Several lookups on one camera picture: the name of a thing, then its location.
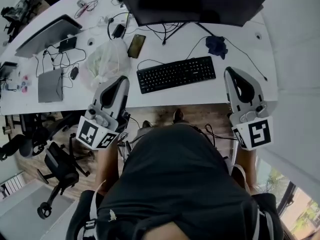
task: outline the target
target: computer mouse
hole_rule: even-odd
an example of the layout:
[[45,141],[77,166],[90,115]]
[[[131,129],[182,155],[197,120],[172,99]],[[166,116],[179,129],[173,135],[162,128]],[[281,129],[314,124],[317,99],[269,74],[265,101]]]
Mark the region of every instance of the computer mouse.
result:
[[72,70],[71,70],[71,73],[70,73],[70,78],[72,80],[75,80],[77,75],[79,73],[79,68],[77,66],[75,66]]

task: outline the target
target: wooden floor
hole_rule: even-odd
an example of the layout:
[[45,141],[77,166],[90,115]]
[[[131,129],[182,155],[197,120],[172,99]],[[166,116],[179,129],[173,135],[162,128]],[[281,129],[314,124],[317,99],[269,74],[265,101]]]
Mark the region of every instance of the wooden floor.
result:
[[[211,124],[214,133],[220,136],[232,136],[232,130],[230,127],[229,119],[227,114],[230,113],[230,107],[228,104],[204,104],[204,105],[183,105],[179,108],[184,113],[184,119],[189,121],[192,125],[200,128],[204,133],[205,125]],[[148,120],[153,126],[160,127],[164,125],[170,125],[173,121],[174,111],[177,106],[157,106],[157,107],[142,107],[142,108],[130,108],[127,111],[131,114],[131,117],[137,120],[140,127],[144,120]],[[126,132],[128,137],[126,140],[132,141],[137,134],[139,129],[138,124],[130,119]],[[16,127],[15,134],[19,133],[19,129]],[[69,136],[71,133],[75,133],[77,127],[72,127],[67,132],[58,132],[54,136],[54,140],[58,145],[64,144],[65,150],[69,152]],[[222,156],[230,156],[233,152],[233,141],[227,139],[216,139],[216,147],[220,151]],[[73,150],[75,155],[83,155],[88,153],[88,149],[80,144],[75,139],[73,140]],[[42,174],[49,174],[50,171],[44,163],[45,152],[40,155],[34,156],[33,158],[23,158],[19,152],[16,154],[18,166],[25,172],[25,180],[28,182],[35,178],[39,178],[37,169]],[[90,171],[88,177],[83,176],[80,173],[79,182],[73,187],[65,191],[66,195],[73,198],[78,198],[82,191],[91,189],[93,186],[97,163],[94,157],[80,160],[79,165],[85,170]],[[123,159],[119,156],[118,169],[119,173],[123,170]],[[56,179],[49,179],[49,185],[54,187],[58,181]]]

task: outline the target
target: laptop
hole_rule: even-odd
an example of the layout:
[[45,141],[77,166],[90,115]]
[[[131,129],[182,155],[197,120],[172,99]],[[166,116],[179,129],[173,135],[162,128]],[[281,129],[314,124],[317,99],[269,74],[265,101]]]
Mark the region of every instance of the laptop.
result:
[[38,77],[38,102],[61,102],[64,71],[62,68],[45,72]]

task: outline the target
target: shoe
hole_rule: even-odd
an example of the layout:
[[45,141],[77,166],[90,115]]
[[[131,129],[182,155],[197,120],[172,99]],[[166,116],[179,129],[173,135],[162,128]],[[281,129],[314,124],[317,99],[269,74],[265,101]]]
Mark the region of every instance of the shoe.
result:
[[181,109],[178,108],[173,114],[173,123],[175,124],[184,119],[185,119],[184,113],[182,113]]
[[148,127],[152,127],[151,123],[149,123],[149,121],[145,120],[142,123],[142,128],[148,128]]

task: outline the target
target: blue cloth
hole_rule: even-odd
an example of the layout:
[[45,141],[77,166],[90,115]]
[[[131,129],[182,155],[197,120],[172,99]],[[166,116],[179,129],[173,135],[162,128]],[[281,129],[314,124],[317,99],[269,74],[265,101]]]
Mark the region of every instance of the blue cloth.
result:
[[209,48],[210,54],[220,56],[223,60],[228,53],[225,38],[222,36],[208,36],[205,39],[205,46]]

